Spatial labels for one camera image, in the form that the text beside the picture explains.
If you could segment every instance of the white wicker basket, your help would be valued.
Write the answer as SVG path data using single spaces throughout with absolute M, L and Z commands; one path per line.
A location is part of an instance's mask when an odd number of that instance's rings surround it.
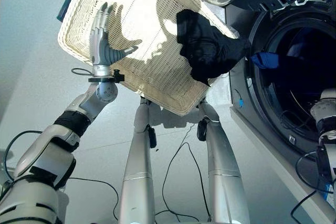
M 223 34 L 235 35 L 200 0 L 71 0 L 58 34 L 60 46 L 90 64 L 89 34 L 94 15 L 104 3 L 117 3 L 109 19 L 109 44 L 138 50 L 111 66 L 125 75 L 122 84 L 178 115 L 187 114 L 208 87 L 192 79 L 176 42 L 176 13 L 199 12 Z

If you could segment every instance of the blue cloth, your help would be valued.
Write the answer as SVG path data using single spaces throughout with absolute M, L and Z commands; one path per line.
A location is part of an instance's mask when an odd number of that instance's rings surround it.
M 260 69 L 279 67 L 279 55 L 272 52 L 258 52 L 251 56 L 251 61 Z

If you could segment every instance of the robotic arm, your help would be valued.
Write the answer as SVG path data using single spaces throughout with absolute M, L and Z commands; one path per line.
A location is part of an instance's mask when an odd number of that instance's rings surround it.
M 319 133 L 317 148 L 318 171 L 334 187 L 336 181 L 336 89 L 326 89 L 311 108 Z
M 56 190 L 64 186 L 76 160 L 72 152 L 80 137 L 102 109 L 118 94 L 115 83 L 124 81 L 110 65 L 137 47 L 115 50 L 109 47 L 107 21 L 113 6 L 98 10 L 90 33 L 93 76 L 89 89 L 78 96 L 65 112 L 48 126 L 19 160 L 12 184 L 0 198 L 0 223 L 59 224 Z

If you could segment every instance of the black garment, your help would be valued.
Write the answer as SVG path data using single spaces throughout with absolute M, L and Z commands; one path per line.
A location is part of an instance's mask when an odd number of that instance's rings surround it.
M 231 39 L 223 35 L 209 20 L 192 10 L 176 14 L 177 43 L 180 54 L 192 67 L 191 76 L 206 85 L 208 78 L 227 73 L 242 57 L 250 52 L 247 39 Z

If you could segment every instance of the black cable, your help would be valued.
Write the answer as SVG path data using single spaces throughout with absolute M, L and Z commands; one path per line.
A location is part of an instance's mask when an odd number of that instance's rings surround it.
M 309 199 L 311 196 L 313 196 L 317 191 L 314 190 L 311 194 L 305 196 L 305 198 L 303 198 L 299 203 L 297 203 L 297 205 L 293 208 L 293 210 L 290 212 L 290 216 L 293 218 L 293 220 L 297 223 L 297 224 L 302 224 L 297 218 L 294 217 L 294 212 L 296 211 L 296 209 L 298 209 L 303 202 L 305 202 L 307 199 Z
M 76 72 L 75 70 L 80 70 L 86 73 Z M 71 72 L 79 76 L 93 76 L 93 73 L 91 71 L 84 69 L 84 68 L 72 68 Z
M 155 216 L 157 216 L 157 215 L 159 215 L 159 214 L 162 214 L 163 212 L 170 212 L 170 211 L 169 211 L 169 210 L 163 210 L 163 211 L 157 212 L 157 213 L 155 214 Z
M 167 202 L 166 202 L 166 200 L 165 200 L 165 198 L 164 198 L 164 195 L 163 195 L 163 189 L 164 189 L 164 185 L 165 185 L 165 182 L 166 182 L 166 179 L 167 179 L 167 175 L 168 175 L 168 172 L 169 172 L 169 168 L 170 168 L 170 166 L 171 166 L 171 164 L 172 164 L 172 162 L 173 162 L 175 156 L 177 155 L 177 153 L 178 153 L 179 150 L 181 149 L 181 146 L 182 146 L 184 140 L 187 138 L 188 133 L 191 131 L 191 129 L 192 129 L 193 126 L 195 126 L 195 124 L 193 124 L 192 126 L 190 126 L 190 129 L 186 132 L 186 134 L 185 134 L 184 138 L 182 139 L 182 141 L 181 141 L 181 143 L 180 143 L 180 145 L 179 145 L 179 148 L 177 149 L 175 155 L 174 155 L 174 156 L 172 157 L 172 159 L 170 160 L 170 162 L 169 162 L 169 166 L 168 166 L 168 169 L 167 169 L 165 178 L 164 178 L 164 182 L 163 182 L 163 184 L 162 184 L 162 199 L 163 199 L 163 202 L 164 202 L 164 204 L 166 205 L 166 208 L 168 209 L 168 211 L 171 212 L 172 214 L 174 214 L 174 215 L 176 216 L 178 222 L 180 222 L 180 219 L 179 219 L 179 217 L 178 217 L 178 214 L 175 213 L 174 211 L 172 211 L 172 210 L 168 207 L 168 204 L 167 204 Z
M 308 182 L 301 176 L 301 174 L 300 174 L 300 172 L 299 172 L 299 164 L 300 164 L 300 162 L 301 162 L 305 157 L 308 157 L 309 155 L 314 154 L 314 153 L 316 153 L 316 151 L 308 152 L 308 153 L 304 154 L 302 157 L 300 157 L 300 158 L 296 161 L 296 163 L 295 163 L 295 171 L 296 171 L 296 174 L 298 175 L 299 179 L 300 179 L 303 183 L 305 183 L 307 186 L 309 186 L 310 188 L 315 189 L 316 191 L 320 191 L 320 192 L 322 192 L 322 193 L 333 194 L 332 191 L 327 191 L 327 190 L 319 189 L 318 187 L 309 184 L 309 183 L 308 183 Z
M 290 114 L 292 114 L 293 116 L 295 116 L 295 117 L 301 122 L 301 124 L 300 124 L 300 125 L 297 125 L 297 126 L 294 126 L 294 127 L 287 127 L 287 126 L 285 126 L 284 123 L 283 123 L 283 116 L 284 116 L 284 114 L 286 114 L 286 113 L 290 113 Z M 298 115 L 296 115 L 294 112 L 292 112 L 292 111 L 290 111 L 290 110 L 284 110 L 284 111 L 280 114 L 279 119 L 280 119 L 280 124 L 281 124 L 281 126 L 282 126 L 283 128 L 285 128 L 286 130 L 295 130 L 295 129 L 298 129 L 298 128 L 301 128 L 301 127 L 305 126 L 309 131 L 313 132 L 313 130 L 311 129 L 311 127 L 309 127 L 309 126 L 307 125 L 308 121 L 309 121 L 311 118 L 308 118 L 306 121 L 303 121 L 303 120 L 302 120 Z
M 192 155 L 192 157 L 193 157 L 193 159 L 194 159 L 194 161 L 195 161 L 195 163 L 196 163 L 196 166 L 197 166 L 197 169 L 198 169 L 198 173 L 199 173 L 199 175 L 200 175 L 200 179 L 201 179 L 201 186 L 202 186 L 202 192 L 203 192 L 203 198 L 204 198 L 205 207 L 206 207 L 206 210 L 207 210 L 208 215 L 210 215 L 210 214 L 209 214 L 209 211 L 208 211 L 208 206 L 207 206 L 207 203 L 206 203 L 206 199 L 205 199 L 204 186 L 203 186 L 203 179 L 202 179 L 202 174 L 201 174 L 200 167 L 198 166 L 198 163 L 197 163 L 197 161 L 196 161 L 196 158 L 195 158 L 195 156 L 193 155 L 193 153 L 192 153 L 192 151 L 191 151 L 191 148 L 190 148 L 189 143 L 188 143 L 188 142 L 183 143 L 184 140 L 186 139 L 186 137 L 188 136 L 188 133 L 191 131 L 191 129 L 192 129 L 193 126 L 194 126 L 194 125 L 192 125 L 192 126 L 190 127 L 190 129 L 187 131 L 187 133 L 185 134 L 184 138 L 182 139 L 182 142 L 181 142 L 179 148 L 177 149 L 176 153 L 174 154 L 174 156 L 173 156 L 172 159 L 170 160 L 169 165 L 168 165 L 168 169 L 167 169 L 167 172 L 166 172 L 166 175 L 165 175 L 165 178 L 164 178 L 164 182 L 163 182 L 163 185 L 162 185 L 162 198 L 163 198 L 163 202 L 164 202 L 165 205 L 166 205 L 166 208 L 168 209 L 168 210 L 165 210 L 165 211 L 169 211 L 169 212 L 171 212 L 172 214 L 175 214 L 176 217 L 177 217 L 177 219 L 178 219 L 178 221 L 180 221 L 180 220 L 179 220 L 179 216 L 187 216 L 187 217 L 191 217 L 191 218 L 194 218 L 195 220 L 199 221 L 199 220 L 198 220 L 196 217 L 194 217 L 194 216 L 182 215 L 182 214 L 178 214 L 178 213 L 172 211 L 172 210 L 168 207 L 167 202 L 166 202 L 166 200 L 165 200 L 165 198 L 164 198 L 164 193 L 163 193 L 163 191 L 164 191 L 164 185 L 165 185 L 165 182 L 166 182 L 166 180 L 167 180 L 167 176 L 168 176 L 168 172 L 169 172 L 170 166 L 171 166 L 173 160 L 175 159 L 176 155 L 177 155 L 178 152 L 180 151 L 180 149 L 181 149 L 185 144 L 188 145 L 188 149 L 189 149 L 189 151 L 190 151 L 190 153 L 191 153 L 191 155 Z
M 42 131 L 22 131 L 21 133 L 17 134 L 9 143 L 9 145 L 7 146 L 4 156 L 2 158 L 2 162 L 4 165 L 4 173 L 6 175 L 6 177 L 8 178 L 8 180 L 10 182 L 14 182 L 14 179 L 12 178 L 12 176 L 9 174 L 8 169 L 7 169 L 7 156 L 8 156 L 8 152 L 11 148 L 11 146 L 14 144 L 14 142 L 22 135 L 27 134 L 27 133 L 36 133 L 36 134 L 41 134 Z
M 237 89 L 235 89 L 235 91 L 237 92 L 237 94 L 239 95 L 239 99 L 242 99 L 242 96 L 240 95 L 239 91 Z
M 119 195 L 118 195 L 117 190 L 111 184 L 109 184 L 109 183 L 107 183 L 105 181 L 96 180 L 96 179 L 77 178 L 77 177 L 70 177 L 69 179 L 78 179 L 78 180 L 84 180 L 84 181 L 99 182 L 99 183 L 103 183 L 103 184 L 108 185 L 109 187 L 111 187 L 114 190 L 115 194 L 117 195 L 117 203 L 116 203 L 116 205 L 113 208 L 113 216 L 114 216 L 114 218 L 116 220 L 118 220 L 118 218 L 116 217 L 115 209 L 116 209 L 116 207 L 118 205 L 118 202 L 119 202 Z

